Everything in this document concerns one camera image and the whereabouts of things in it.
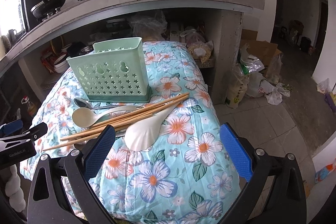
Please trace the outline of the white gloved left hand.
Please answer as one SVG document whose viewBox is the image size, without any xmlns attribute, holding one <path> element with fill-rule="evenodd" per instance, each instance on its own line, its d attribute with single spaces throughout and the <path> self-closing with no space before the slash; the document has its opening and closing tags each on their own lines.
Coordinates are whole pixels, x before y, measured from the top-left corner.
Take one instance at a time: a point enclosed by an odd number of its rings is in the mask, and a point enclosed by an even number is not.
<svg viewBox="0 0 336 224">
<path fill-rule="evenodd" d="M 18 176 L 17 166 L 9 167 L 10 175 L 5 178 L 5 195 L 9 198 L 10 206 L 18 213 L 24 211 L 26 202 L 21 188 L 21 179 Z"/>
</svg>

